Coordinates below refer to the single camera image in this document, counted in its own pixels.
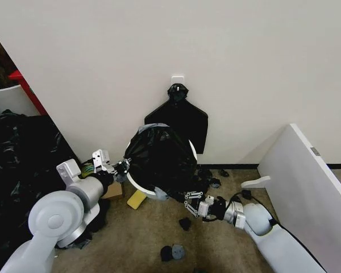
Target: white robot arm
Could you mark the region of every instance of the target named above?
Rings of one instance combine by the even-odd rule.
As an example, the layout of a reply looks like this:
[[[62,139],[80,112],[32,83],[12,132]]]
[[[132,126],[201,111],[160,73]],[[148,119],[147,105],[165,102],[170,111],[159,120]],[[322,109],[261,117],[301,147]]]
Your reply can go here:
[[[66,184],[65,191],[50,193],[31,209],[28,224],[32,240],[12,254],[1,273],[49,273],[54,260],[54,247],[65,247],[77,239],[99,213],[99,198],[114,180],[123,181],[130,160],[110,165],[105,150],[93,153],[94,173],[85,179],[71,159],[57,166]],[[206,222],[226,221],[244,229],[257,244],[268,263],[279,273],[323,273],[322,267],[259,204],[242,206],[235,194],[229,201],[204,196],[203,192],[187,192],[184,206],[195,218]]]
[[[109,165],[109,153],[93,153],[94,173],[80,179],[81,171],[74,159],[57,166],[66,184],[65,191],[52,192],[31,209],[28,219],[33,238],[12,254],[0,272],[49,273],[54,247],[65,247],[76,240],[98,215],[98,200],[114,180],[121,180],[129,168],[124,159]]]

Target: black plastic bag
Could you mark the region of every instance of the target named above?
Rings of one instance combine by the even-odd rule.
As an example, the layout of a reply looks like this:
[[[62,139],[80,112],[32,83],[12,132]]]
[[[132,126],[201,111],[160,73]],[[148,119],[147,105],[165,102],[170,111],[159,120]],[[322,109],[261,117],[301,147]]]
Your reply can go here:
[[[187,93],[188,89],[183,84],[173,84],[168,89],[169,100],[148,114],[144,123],[167,124],[178,135],[189,139],[198,154],[203,154],[209,117],[187,101]]]
[[[179,136],[171,127],[154,123],[139,128],[125,151],[131,158],[129,173],[145,189],[162,189],[170,197],[192,190],[192,177],[197,167],[188,139]]]
[[[48,116],[0,115],[0,268],[32,238],[28,215],[44,195],[64,190],[56,166],[75,154]]]

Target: beige carpet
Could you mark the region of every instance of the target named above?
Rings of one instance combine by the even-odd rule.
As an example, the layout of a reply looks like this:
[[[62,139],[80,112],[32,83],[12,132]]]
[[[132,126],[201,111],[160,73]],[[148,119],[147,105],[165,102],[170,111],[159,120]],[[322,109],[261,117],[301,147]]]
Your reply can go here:
[[[230,198],[240,191],[240,183],[257,179],[257,170],[229,171],[230,177],[221,178],[219,189],[210,188],[208,194]],[[341,170],[335,171],[341,180]],[[259,253],[252,239],[242,230],[226,222],[203,223],[195,219],[174,200],[146,199],[138,210],[126,201],[135,189],[125,185],[125,198],[111,202],[107,212],[107,225],[95,233],[84,249],[57,250],[53,272],[193,272],[201,268],[212,272],[273,272]],[[252,191],[275,215],[264,189]],[[180,227],[178,220],[189,217],[189,231]],[[160,250],[165,245],[179,243],[186,256],[182,260],[162,262]]]

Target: black electrical cable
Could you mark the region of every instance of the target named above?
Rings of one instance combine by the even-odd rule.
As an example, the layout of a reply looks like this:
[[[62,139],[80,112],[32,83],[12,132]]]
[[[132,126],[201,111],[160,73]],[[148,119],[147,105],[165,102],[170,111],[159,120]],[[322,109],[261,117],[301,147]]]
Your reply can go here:
[[[280,227],[282,228],[282,229],[284,229],[285,231],[287,231],[298,243],[300,243],[300,245],[308,252],[308,254],[315,260],[315,262],[316,263],[318,263],[318,265],[319,266],[321,266],[321,268],[324,270],[324,272],[327,272],[324,268],[323,268],[323,266],[320,264],[320,262],[316,259],[316,257],[311,253],[311,251],[309,251],[309,249],[296,237],[296,236],[294,236],[294,234],[292,233],[292,232],[290,232],[286,227],[284,227],[278,220],[276,220],[273,216],[272,216],[272,214],[271,214],[271,212],[267,209],[267,207],[262,203],[262,202],[260,202],[256,197],[253,197],[252,195],[251,195],[251,198],[252,199],[254,199],[256,202],[258,202],[260,205],[262,205],[263,207],[264,207],[264,209],[266,209],[267,210],[267,212],[271,215],[271,217],[272,217],[272,220],[275,222],[275,223],[277,223],[278,225],[280,225]]]
[[[235,196],[237,196],[237,195],[239,195],[239,194],[241,194],[241,192],[236,192],[233,196],[231,196],[231,198],[230,198],[230,200],[229,200],[229,202],[228,202],[228,204],[227,204],[227,207],[226,207],[225,212],[226,212],[226,211],[228,210],[228,208],[230,207],[231,202],[232,202],[232,199],[234,199]]]

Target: gray fabric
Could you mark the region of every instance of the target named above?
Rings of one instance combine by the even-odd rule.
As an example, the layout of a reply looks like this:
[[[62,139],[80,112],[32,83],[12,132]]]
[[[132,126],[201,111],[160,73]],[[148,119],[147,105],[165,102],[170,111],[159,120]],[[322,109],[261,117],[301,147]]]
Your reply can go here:
[[[186,253],[185,253],[184,247],[182,245],[175,244],[172,246],[173,259],[180,260],[185,256],[185,254]]]
[[[158,187],[154,188],[154,192],[155,192],[155,195],[157,196],[157,198],[161,201],[165,201],[165,200],[169,199],[169,196],[167,195],[167,193]]]
[[[164,123],[151,123],[151,124],[146,124],[143,126],[140,126],[138,128],[138,133],[141,133],[142,131],[148,129],[148,128],[152,128],[152,127],[169,127],[167,124]]]

